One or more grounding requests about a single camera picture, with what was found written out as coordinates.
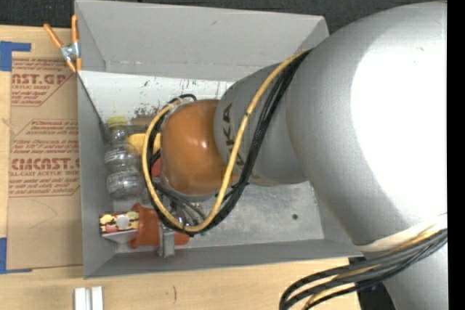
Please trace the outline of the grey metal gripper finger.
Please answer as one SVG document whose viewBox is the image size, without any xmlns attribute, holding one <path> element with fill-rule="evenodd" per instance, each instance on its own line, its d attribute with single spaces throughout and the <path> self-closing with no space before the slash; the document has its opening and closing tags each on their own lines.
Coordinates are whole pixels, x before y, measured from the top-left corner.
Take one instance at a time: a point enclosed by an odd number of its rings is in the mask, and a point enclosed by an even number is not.
<svg viewBox="0 0 465 310">
<path fill-rule="evenodd" d="M 158 255 L 162 258 L 172 257 L 175 254 L 175 231 L 166 227 L 159 229 Z"/>
</svg>

